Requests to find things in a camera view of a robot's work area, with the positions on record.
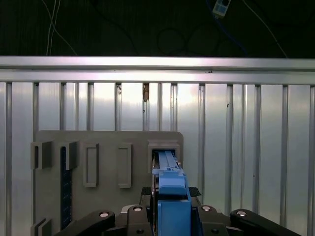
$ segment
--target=bolt head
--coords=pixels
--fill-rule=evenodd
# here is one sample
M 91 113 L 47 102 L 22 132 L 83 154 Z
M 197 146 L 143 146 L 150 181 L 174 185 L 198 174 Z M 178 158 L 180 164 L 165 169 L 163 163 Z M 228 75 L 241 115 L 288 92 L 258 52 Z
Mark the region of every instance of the bolt head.
M 102 212 L 99 216 L 104 218 L 107 217 L 109 214 L 107 212 Z
M 136 206 L 133 210 L 134 210 L 134 211 L 142 211 L 142 208 L 139 207 L 139 206 Z
M 210 210 L 211 210 L 211 208 L 210 208 L 209 206 L 203 206 L 202 209 L 203 209 L 204 211 L 210 211 Z
M 243 211 L 238 211 L 236 214 L 238 214 L 239 216 L 245 217 L 246 213 Z

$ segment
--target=white cable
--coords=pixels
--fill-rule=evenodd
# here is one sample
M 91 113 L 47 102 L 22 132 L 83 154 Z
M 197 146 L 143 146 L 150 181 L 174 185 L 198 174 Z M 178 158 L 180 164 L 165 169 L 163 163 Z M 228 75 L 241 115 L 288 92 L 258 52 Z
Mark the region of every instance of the white cable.
M 53 18 L 54 18 L 54 15 L 55 15 L 56 3 L 57 3 L 57 0 L 55 0 L 55 4 L 54 4 Z M 47 50 L 46 50 L 46 56 L 48 56 L 50 29 L 51 29 L 51 22 L 50 22 L 50 26 L 49 26 L 49 29 L 48 29 L 48 40 L 47 40 Z
M 75 50 L 71 47 L 71 45 L 67 42 L 67 40 L 65 40 L 64 37 L 62 37 L 62 36 L 59 34 L 59 32 L 57 31 L 57 29 L 56 29 L 56 27 L 55 27 L 55 24 L 53 23 L 53 18 L 52 18 L 51 15 L 50 15 L 50 12 L 49 12 L 49 9 L 48 9 L 47 4 L 45 3 L 44 0 L 41 0 L 41 1 L 43 2 L 43 4 L 44 4 L 45 7 L 46 7 L 46 10 L 47 10 L 47 12 L 48 12 L 48 16 L 49 16 L 49 18 L 50 18 L 50 21 L 51 21 L 51 23 L 52 23 L 52 26 L 53 26 L 53 28 L 54 28 L 56 34 L 69 46 L 69 48 L 70 48 L 70 49 L 73 51 L 73 53 L 77 56 L 77 53 L 75 52 Z
M 288 56 L 286 55 L 285 51 L 283 50 L 283 48 L 281 47 L 281 45 L 279 44 L 279 42 L 277 41 L 277 38 L 275 37 L 275 35 L 272 33 L 271 29 L 267 26 L 267 24 L 261 19 L 260 16 L 258 16 L 258 14 L 245 2 L 245 0 L 242 0 L 243 3 L 245 4 L 245 6 L 252 12 L 254 13 L 254 15 L 264 24 L 264 26 L 268 29 L 268 31 L 270 32 L 271 36 L 274 38 L 275 42 L 277 43 L 278 47 L 280 48 L 280 50 L 282 51 L 283 55 L 288 58 Z
M 56 12 L 56 17 L 55 17 L 55 26 L 56 26 L 56 22 L 57 22 L 57 17 L 58 17 L 58 12 L 59 12 L 59 7 L 60 7 L 60 2 L 61 2 L 61 0 L 59 0 L 59 4 L 58 4 L 58 8 L 57 8 L 57 12 Z M 54 37 L 54 32 L 55 32 L 55 31 L 53 30 L 53 32 L 52 32 L 52 34 L 51 34 L 49 55 L 51 55 L 51 49 L 52 49 L 52 47 L 53 47 L 53 37 Z

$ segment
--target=gray fixture board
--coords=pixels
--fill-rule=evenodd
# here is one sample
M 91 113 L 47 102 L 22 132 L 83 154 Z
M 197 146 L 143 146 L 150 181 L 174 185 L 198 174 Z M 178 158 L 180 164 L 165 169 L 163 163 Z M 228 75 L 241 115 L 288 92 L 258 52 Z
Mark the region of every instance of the gray fixture board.
M 173 149 L 183 164 L 179 132 L 38 131 L 31 144 L 35 221 L 46 219 L 52 234 L 62 227 L 62 187 L 69 184 L 61 181 L 62 148 L 64 170 L 72 172 L 72 221 L 99 209 L 119 213 L 138 204 L 142 187 L 152 184 L 152 150 Z

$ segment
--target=cable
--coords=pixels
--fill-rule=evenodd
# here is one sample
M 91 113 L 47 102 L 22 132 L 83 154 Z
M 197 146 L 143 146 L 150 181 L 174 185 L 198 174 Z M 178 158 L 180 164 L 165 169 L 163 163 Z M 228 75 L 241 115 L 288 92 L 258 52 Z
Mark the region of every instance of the cable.
M 294 24 L 288 24 L 288 23 L 280 23 L 280 22 L 275 22 L 274 20 L 270 19 L 270 17 L 268 16 L 268 14 L 265 12 L 265 10 L 257 3 L 257 1 L 255 0 L 251 0 L 251 2 L 253 4 L 256 5 L 256 7 L 259 9 L 259 11 L 263 14 L 263 16 L 266 18 L 266 20 L 272 24 L 273 26 L 277 26 L 277 27 L 291 27 L 291 28 L 305 28 L 308 27 L 309 24 L 312 23 L 312 19 L 315 16 L 315 9 L 311 12 L 310 16 L 304 21 L 301 22 L 297 25 Z
M 242 51 L 244 52 L 245 55 L 247 55 L 247 50 L 245 49 L 245 47 L 239 42 L 237 41 L 231 34 L 229 34 L 229 32 L 226 30 L 226 28 L 221 24 L 221 22 L 218 20 L 218 18 L 213 14 L 212 12 L 212 8 L 210 6 L 209 0 L 205 0 L 206 4 L 210 10 L 210 13 L 213 17 L 213 19 L 216 21 L 216 23 L 218 24 L 218 26 L 221 28 L 221 30 L 223 31 L 223 33 L 233 42 L 235 43 L 237 46 L 239 46 Z
M 58 12 L 59 12 L 59 8 L 60 8 L 60 2 L 61 2 L 61 0 L 59 0 L 59 4 L 58 4 L 58 8 L 57 8 L 57 12 L 56 12 L 56 17 L 55 17 L 55 25 L 56 25 L 56 23 L 57 23 L 57 17 L 58 17 Z M 53 47 L 53 37 L 54 37 L 54 30 L 53 30 L 53 32 L 52 32 L 52 34 L 51 34 L 51 39 L 50 39 L 50 51 L 49 51 L 49 55 L 51 55 L 51 49 L 52 49 L 52 47 Z
M 117 22 L 115 22 L 115 21 L 109 19 L 108 17 L 106 17 L 105 15 L 103 15 L 103 14 L 97 9 L 97 7 L 95 6 L 96 3 L 93 4 L 93 3 L 91 2 L 91 0 L 89 0 L 89 3 L 92 5 L 92 7 L 94 8 L 94 10 L 100 15 L 100 17 L 103 18 L 103 20 L 105 20 L 105 21 L 111 23 L 112 25 L 116 26 L 117 28 L 119 28 L 119 29 L 121 30 L 121 32 L 129 39 L 129 41 L 130 41 L 130 43 L 131 43 L 131 45 L 132 45 L 132 47 L 133 47 L 133 49 L 134 49 L 134 52 L 135 52 L 136 55 L 138 56 L 138 55 L 139 55 L 138 50 L 137 50 L 137 48 L 136 48 L 136 46 L 135 46 L 135 44 L 134 44 L 134 42 L 133 42 L 131 36 L 129 35 L 129 33 L 128 33 L 121 25 L 119 25 Z
M 264 24 L 264 26 L 268 29 L 268 31 L 270 32 L 271 36 L 274 38 L 276 44 L 278 45 L 278 47 L 280 48 L 280 50 L 282 51 L 283 55 L 288 58 L 287 54 L 285 53 L 285 51 L 283 50 L 283 48 L 281 47 L 280 43 L 277 41 L 277 38 L 275 37 L 275 35 L 272 33 L 271 29 L 267 26 L 267 24 L 261 19 L 261 17 L 245 2 L 245 0 L 242 0 L 242 2 L 245 4 L 245 6 Z
M 183 41 L 183 46 L 182 46 L 182 47 L 180 47 L 180 48 L 178 48 L 178 49 L 174 49 L 174 50 L 172 50 L 172 51 L 170 51 L 170 52 L 168 52 L 168 53 L 165 52 L 165 51 L 161 48 L 161 46 L 160 46 L 160 38 L 161 38 L 161 36 L 163 35 L 163 33 L 167 32 L 167 31 L 173 31 L 173 32 L 175 32 L 176 34 L 178 34 L 178 36 L 179 36 L 179 37 L 181 38 L 181 40 Z M 184 37 L 184 35 L 183 35 L 179 30 L 177 30 L 176 28 L 169 27 L 169 28 L 164 28 L 164 29 L 162 29 L 160 32 L 158 32 L 156 40 L 157 40 L 157 48 L 158 48 L 159 51 L 160 51 L 161 53 L 163 53 L 164 55 L 173 56 L 175 53 L 180 53 L 180 52 L 186 50 L 185 37 Z
M 55 4 L 54 4 L 53 18 L 54 18 L 54 15 L 55 15 L 56 2 L 57 2 L 57 0 L 55 0 Z M 47 39 L 47 50 L 46 50 L 46 56 L 48 56 L 50 29 L 51 29 L 51 22 L 50 22 L 49 29 L 48 29 L 48 39 Z
M 67 40 L 65 40 L 64 37 L 62 37 L 62 36 L 59 34 L 59 32 L 57 31 L 57 29 L 56 29 L 56 27 L 55 27 L 55 24 L 53 23 L 53 18 L 52 18 L 51 15 L 50 15 L 50 12 L 49 12 L 49 9 L 48 9 L 47 4 L 45 3 L 44 0 L 41 0 L 41 1 L 43 2 L 43 4 L 44 4 L 45 7 L 46 7 L 46 10 L 47 10 L 47 12 L 48 12 L 48 16 L 49 16 L 49 18 L 50 18 L 50 22 L 51 22 L 51 24 L 52 24 L 52 26 L 53 26 L 53 28 L 54 28 L 56 34 L 69 46 L 69 48 L 70 48 L 70 49 L 73 51 L 73 53 L 77 56 L 77 53 L 75 52 L 75 50 L 71 47 L 71 45 L 67 42 Z
M 185 39 L 184 35 L 183 35 L 178 29 L 176 29 L 176 28 L 173 28 L 173 27 L 164 28 L 164 29 L 162 29 L 161 31 L 159 31 L 158 34 L 157 34 L 157 38 L 156 38 L 156 41 L 157 41 L 157 48 L 159 49 L 159 51 L 160 51 L 162 54 L 164 54 L 164 55 L 166 55 L 166 56 L 177 56 L 178 54 L 184 52 L 184 53 L 185 53 L 185 56 L 189 53 L 189 54 L 193 54 L 193 55 L 197 55 L 197 56 L 201 56 L 201 57 L 206 57 L 206 56 L 207 56 L 206 54 L 202 54 L 202 53 L 199 53 L 199 52 L 192 51 L 192 50 L 190 50 L 189 47 L 188 47 L 188 44 L 189 44 L 191 38 L 192 38 L 192 37 L 194 36 L 194 34 L 196 33 L 196 31 L 197 31 L 200 27 L 202 27 L 202 26 L 204 26 L 204 25 L 212 25 L 212 26 L 214 26 L 214 27 L 216 28 L 216 30 L 217 30 L 217 33 L 219 34 L 219 29 L 217 28 L 217 26 L 216 26 L 215 24 L 213 24 L 213 23 L 211 23 L 211 22 L 202 22 L 201 24 L 198 24 L 197 26 L 195 26 L 195 27 L 193 28 L 193 30 L 191 31 L 191 33 L 189 34 L 189 36 L 188 36 L 187 39 Z M 175 32 L 176 34 L 178 34 L 178 36 L 179 36 L 179 37 L 181 38 L 181 40 L 184 42 L 184 44 L 183 44 L 182 47 L 180 47 L 180 48 L 178 48 L 178 49 L 174 49 L 174 50 L 172 50 L 172 51 L 170 51 L 170 52 L 168 52 L 168 53 L 165 52 L 165 51 L 161 48 L 161 46 L 160 46 L 160 37 L 163 35 L 163 33 L 167 32 L 167 31 L 173 31 L 173 32 Z M 220 44 L 220 36 L 219 36 L 219 39 L 218 39 L 218 41 L 217 41 L 217 43 L 216 43 L 216 45 L 215 45 L 214 50 L 211 52 L 211 54 L 212 54 L 214 51 L 216 51 L 216 50 L 218 49 L 219 44 Z

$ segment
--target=electrical box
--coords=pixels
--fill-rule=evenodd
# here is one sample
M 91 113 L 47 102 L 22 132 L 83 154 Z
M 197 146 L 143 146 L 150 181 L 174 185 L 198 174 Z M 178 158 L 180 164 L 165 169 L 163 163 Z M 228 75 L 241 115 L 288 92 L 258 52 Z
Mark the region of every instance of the electrical box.
M 223 18 L 226 15 L 227 9 L 230 6 L 231 0 L 217 0 L 213 13 L 219 18 Z

